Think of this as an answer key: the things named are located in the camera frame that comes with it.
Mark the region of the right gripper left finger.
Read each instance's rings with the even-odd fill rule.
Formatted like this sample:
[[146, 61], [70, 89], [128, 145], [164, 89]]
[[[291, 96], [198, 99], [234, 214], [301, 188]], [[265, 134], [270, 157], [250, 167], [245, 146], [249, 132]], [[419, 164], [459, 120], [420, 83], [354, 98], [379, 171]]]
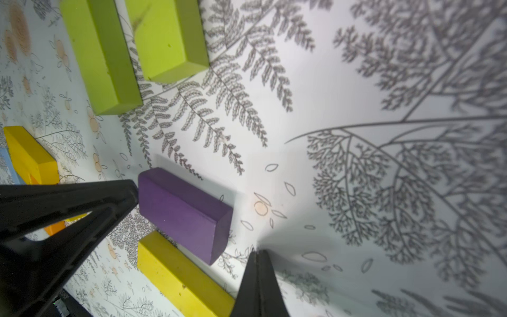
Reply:
[[[1, 315], [41, 316], [139, 203], [132, 180], [1, 186]], [[49, 236], [44, 228], [64, 221]]]

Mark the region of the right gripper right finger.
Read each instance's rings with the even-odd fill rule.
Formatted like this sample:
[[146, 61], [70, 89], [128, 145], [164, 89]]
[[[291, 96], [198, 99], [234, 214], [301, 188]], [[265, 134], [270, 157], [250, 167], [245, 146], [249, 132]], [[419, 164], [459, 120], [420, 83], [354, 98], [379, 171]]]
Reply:
[[242, 278], [231, 317], [289, 316], [269, 252], [254, 251]]

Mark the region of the purple block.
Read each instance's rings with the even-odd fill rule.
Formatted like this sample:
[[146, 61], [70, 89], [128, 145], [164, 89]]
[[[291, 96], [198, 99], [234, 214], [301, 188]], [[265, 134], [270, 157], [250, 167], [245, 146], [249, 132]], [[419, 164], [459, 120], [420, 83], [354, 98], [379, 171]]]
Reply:
[[228, 244], [233, 207], [168, 171], [138, 175], [139, 212], [208, 265]]

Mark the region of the lime green block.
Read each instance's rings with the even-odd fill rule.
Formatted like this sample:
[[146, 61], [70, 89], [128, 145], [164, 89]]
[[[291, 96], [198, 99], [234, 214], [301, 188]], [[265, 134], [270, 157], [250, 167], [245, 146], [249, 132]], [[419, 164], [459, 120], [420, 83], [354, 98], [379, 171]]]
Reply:
[[209, 68], [197, 1], [126, 1], [145, 80], [171, 84]]
[[120, 115], [143, 104], [114, 1], [59, 4], [96, 115]]

